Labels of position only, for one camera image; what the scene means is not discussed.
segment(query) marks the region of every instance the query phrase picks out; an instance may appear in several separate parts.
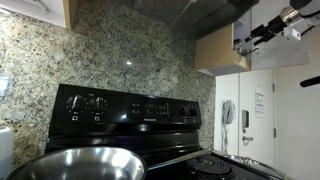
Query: wall-mounted phone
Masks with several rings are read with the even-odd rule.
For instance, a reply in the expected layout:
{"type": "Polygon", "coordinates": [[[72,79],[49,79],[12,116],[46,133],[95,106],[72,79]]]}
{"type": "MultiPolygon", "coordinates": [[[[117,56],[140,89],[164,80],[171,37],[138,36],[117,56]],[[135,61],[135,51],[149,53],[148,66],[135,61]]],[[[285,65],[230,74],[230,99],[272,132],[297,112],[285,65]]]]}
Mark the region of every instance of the wall-mounted phone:
{"type": "Polygon", "coordinates": [[[224,102],[222,108],[222,123],[231,124],[234,119],[235,111],[236,107],[231,100],[224,102]]]}
{"type": "Polygon", "coordinates": [[[236,107],[231,100],[227,100],[223,103],[222,107],[222,123],[221,123],[221,133],[222,133],[222,149],[221,151],[228,154],[228,132],[229,125],[233,122],[236,112],[236,107]]]}

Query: paper towel roll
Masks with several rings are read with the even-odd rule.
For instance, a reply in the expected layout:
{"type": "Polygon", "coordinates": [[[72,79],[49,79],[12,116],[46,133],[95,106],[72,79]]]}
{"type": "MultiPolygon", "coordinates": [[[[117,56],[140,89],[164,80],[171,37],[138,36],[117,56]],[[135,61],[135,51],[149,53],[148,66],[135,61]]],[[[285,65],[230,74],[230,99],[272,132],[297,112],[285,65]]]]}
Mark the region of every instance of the paper towel roll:
{"type": "Polygon", "coordinates": [[[0,126],[0,180],[11,169],[13,154],[13,132],[8,127],[0,126]]]}

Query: white wall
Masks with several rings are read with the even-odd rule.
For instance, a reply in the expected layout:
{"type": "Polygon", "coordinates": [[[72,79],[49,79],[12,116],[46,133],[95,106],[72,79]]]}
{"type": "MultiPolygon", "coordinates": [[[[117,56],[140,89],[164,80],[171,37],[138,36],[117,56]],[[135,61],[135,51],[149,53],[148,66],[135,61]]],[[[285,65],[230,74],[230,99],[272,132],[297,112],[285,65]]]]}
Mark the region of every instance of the white wall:
{"type": "Polygon", "coordinates": [[[239,100],[239,74],[231,74],[216,77],[216,104],[215,104],[215,126],[214,126],[214,149],[221,151],[222,135],[222,105],[226,100],[235,104],[236,112],[232,124],[229,125],[228,154],[238,155],[238,100],[239,100]]]}
{"type": "Polygon", "coordinates": [[[299,83],[320,76],[320,28],[310,37],[311,63],[275,70],[278,168],[301,180],[320,179],[320,85],[299,83]]]}

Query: control knob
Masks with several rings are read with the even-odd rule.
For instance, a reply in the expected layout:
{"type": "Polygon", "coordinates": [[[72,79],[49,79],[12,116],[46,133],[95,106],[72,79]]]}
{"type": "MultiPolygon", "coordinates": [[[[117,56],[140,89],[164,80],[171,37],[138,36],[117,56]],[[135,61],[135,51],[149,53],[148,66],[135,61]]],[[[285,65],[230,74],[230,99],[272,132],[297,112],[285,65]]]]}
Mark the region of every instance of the control knob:
{"type": "Polygon", "coordinates": [[[188,108],[186,107],[181,107],[180,108],[180,116],[187,116],[188,115],[188,108]]]}
{"type": "Polygon", "coordinates": [[[107,109],[106,101],[102,97],[97,97],[91,101],[91,109],[95,112],[102,112],[107,109]]]}
{"type": "Polygon", "coordinates": [[[194,108],[194,107],[191,107],[190,108],[190,116],[197,116],[197,110],[196,110],[196,108],[194,108]]]}
{"type": "Polygon", "coordinates": [[[69,99],[69,108],[72,111],[81,111],[83,109],[83,98],[81,95],[76,95],[69,99]]]}

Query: stove control panel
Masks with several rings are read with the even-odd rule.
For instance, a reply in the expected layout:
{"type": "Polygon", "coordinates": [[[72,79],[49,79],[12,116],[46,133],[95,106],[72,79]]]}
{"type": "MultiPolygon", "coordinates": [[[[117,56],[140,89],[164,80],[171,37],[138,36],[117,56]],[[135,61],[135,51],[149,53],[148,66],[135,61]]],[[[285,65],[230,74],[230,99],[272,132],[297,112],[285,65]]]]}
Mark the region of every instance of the stove control panel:
{"type": "Polygon", "coordinates": [[[60,84],[51,124],[200,126],[201,117],[198,102],[60,84]]]}

